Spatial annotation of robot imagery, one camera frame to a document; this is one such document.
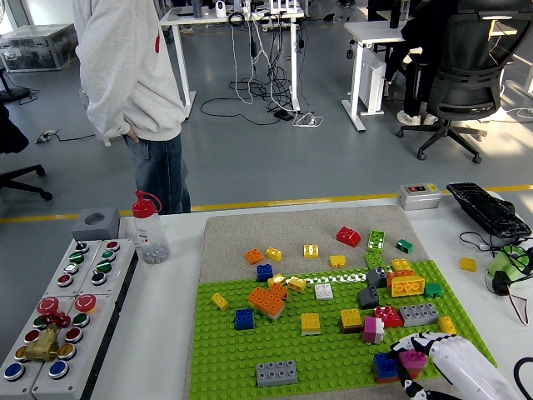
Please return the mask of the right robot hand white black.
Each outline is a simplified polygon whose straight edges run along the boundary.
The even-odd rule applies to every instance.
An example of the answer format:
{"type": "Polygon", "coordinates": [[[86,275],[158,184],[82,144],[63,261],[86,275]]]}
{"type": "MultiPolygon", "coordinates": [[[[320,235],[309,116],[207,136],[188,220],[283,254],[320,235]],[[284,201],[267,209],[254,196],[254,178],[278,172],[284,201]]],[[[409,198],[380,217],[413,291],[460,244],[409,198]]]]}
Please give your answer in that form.
{"type": "Polygon", "coordinates": [[[428,356],[464,399],[518,399],[503,375],[467,339],[443,332],[419,332],[391,345],[389,358],[409,350],[428,356]]]}

